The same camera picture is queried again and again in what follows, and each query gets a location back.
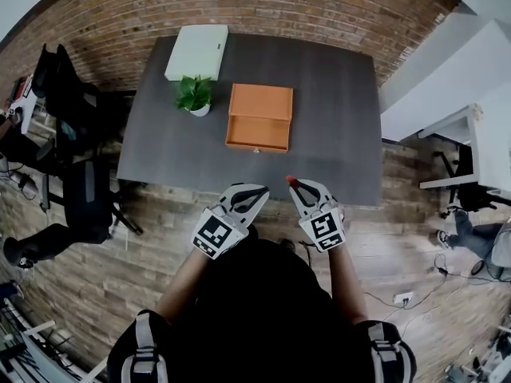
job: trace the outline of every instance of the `wooden box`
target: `wooden box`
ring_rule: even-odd
[[[287,152],[293,89],[234,84],[225,144],[229,148]]]

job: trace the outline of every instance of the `red brick wall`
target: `red brick wall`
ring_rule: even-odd
[[[85,81],[135,89],[155,40],[201,23],[366,53],[381,84],[451,10],[445,0],[59,0],[0,53],[0,98],[45,42],[63,44]]]

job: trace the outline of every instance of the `potted plant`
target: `potted plant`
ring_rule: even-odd
[[[211,105],[211,78],[183,77],[176,100],[178,109],[185,109],[195,116],[204,116]]]

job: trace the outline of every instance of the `red tip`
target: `red tip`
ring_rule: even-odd
[[[298,180],[295,179],[293,176],[286,176],[286,180],[287,180],[287,182],[289,183],[289,185],[292,188],[299,188],[300,187],[300,185],[298,183]]]

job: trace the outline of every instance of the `dark gray table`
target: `dark gray table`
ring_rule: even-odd
[[[229,34],[212,108],[196,117],[175,109],[176,83],[164,77],[176,37],[159,38],[129,115],[117,177],[223,192],[265,184],[289,198],[286,175],[325,184],[344,204],[378,203],[382,136],[370,57],[290,38]],[[225,145],[232,83],[291,87],[288,153]]]

